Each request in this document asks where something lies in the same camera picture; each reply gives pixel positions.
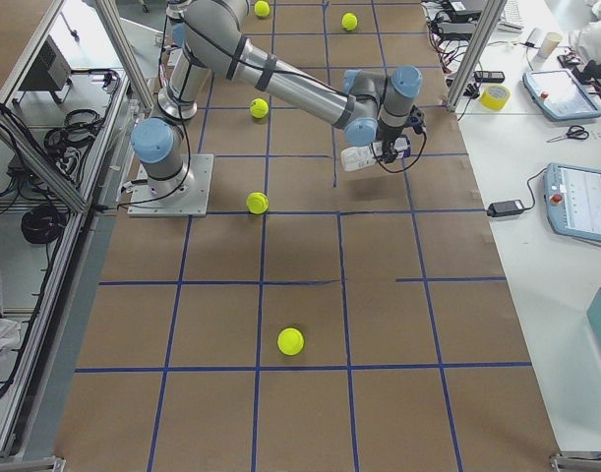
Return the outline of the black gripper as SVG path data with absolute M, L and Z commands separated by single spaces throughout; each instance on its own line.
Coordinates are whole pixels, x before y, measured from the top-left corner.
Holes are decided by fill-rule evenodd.
M 379 151 L 377 158 L 380 162 L 395 162 L 411 156 L 411 141 L 398 128 L 382 128 L 378 130 L 377 139 Z

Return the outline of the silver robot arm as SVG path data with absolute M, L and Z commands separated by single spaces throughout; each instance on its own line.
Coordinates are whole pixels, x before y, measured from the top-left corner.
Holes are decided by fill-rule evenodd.
M 186 123 L 197 112 L 197 96 L 210 74 L 243 81 L 342 130 L 351 150 L 382 167 L 406 150 L 397 146 L 404 129 L 426 134 L 423 112 L 414 104 L 423 78 L 413 66 L 380 75 L 348 70 L 335 89 L 252 44 L 241 27 L 247 1 L 170 1 L 166 17 L 179 31 L 181 54 L 167 86 L 160 89 L 151 118 L 134 130 L 135 153 L 150 184 L 166 185 L 161 198 L 183 186 L 192 163 L 177 157 Z M 151 174 L 155 164 L 176 160 L 174 170 Z

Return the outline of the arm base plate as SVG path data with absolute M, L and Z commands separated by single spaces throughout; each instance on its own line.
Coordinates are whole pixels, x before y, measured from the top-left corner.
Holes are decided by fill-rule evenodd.
M 139 165 L 138 179 L 146 183 L 133 188 L 127 213 L 132 217 L 181 217 L 207 215 L 210 182 L 213 171 L 212 154 L 182 153 L 181 172 L 175 177 L 158 181 L 148 176 Z

